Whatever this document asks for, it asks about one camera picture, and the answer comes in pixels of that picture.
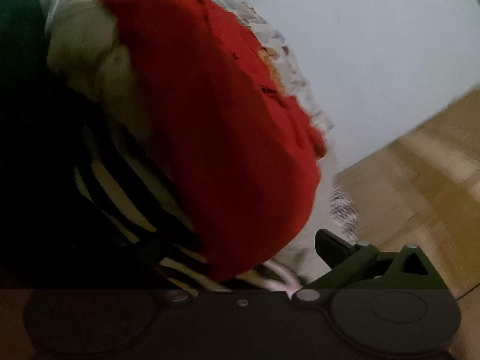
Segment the red long-sleeve sweater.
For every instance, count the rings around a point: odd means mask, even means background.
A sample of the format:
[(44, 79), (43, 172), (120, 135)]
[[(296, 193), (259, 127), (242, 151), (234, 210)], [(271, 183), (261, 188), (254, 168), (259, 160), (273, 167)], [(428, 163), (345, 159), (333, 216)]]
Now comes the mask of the red long-sleeve sweater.
[(100, 0), (128, 50), (134, 108), (179, 189), (211, 277), (249, 271), (304, 228), (321, 133), (281, 92), (252, 31), (213, 0)]

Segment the patterned grey circle-print duvet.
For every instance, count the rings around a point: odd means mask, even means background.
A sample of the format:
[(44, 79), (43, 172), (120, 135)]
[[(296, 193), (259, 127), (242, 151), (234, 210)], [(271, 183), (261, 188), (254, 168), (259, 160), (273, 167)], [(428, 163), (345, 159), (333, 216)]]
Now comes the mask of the patterned grey circle-print duvet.
[[(39, 0), (41, 7), (52, 20), (54, 15), (70, 3), (83, 0)], [(278, 86), (287, 94), (296, 97), (298, 104), (312, 117), (316, 128), (328, 133), (333, 127), (329, 116), (320, 109), (309, 81), (298, 66), (293, 49), (283, 35), (256, 13), (249, 0), (213, 0), (222, 8), (233, 13), (238, 21), (255, 34), (266, 49), (267, 61)], [(264, 263), (264, 268), (278, 274), (287, 285), (300, 282), (311, 283), (329, 271), (327, 264), (317, 255), (314, 238), (317, 229), (326, 226), (345, 242), (354, 243), (357, 236), (354, 230), (356, 221), (345, 214), (335, 214), (336, 206), (349, 208), (352, 203), (336, 184), (338, 159), (332, 145), (327, 146), (327, 154), (318, 161), (321, 181), (316, 190), (316, 199), (310, 219), (304, 229), (283, 250)]]

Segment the wooden plywood wardrobe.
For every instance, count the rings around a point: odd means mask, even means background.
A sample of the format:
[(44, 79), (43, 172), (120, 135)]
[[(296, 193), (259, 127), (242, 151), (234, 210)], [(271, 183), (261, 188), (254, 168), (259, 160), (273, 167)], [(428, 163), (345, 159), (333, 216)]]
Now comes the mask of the wooden plywood wardrobe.
[(341, 172), (357, 235), (417, 244), (457, 297), (479, 285), (479, 90)]

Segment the black white striped bedsheet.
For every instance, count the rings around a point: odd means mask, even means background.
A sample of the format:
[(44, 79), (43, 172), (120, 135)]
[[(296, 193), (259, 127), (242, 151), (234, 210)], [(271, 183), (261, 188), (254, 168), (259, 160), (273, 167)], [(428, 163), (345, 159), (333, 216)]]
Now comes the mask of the black white striped bedsheet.
[(165, 178), (120, 155), (83, 161), (75, 168), (76, 187), (98, 209), (127, 250), (154, 268), (174, 289), (230, 293), (208, 275), (200, 236), (180, 210)]

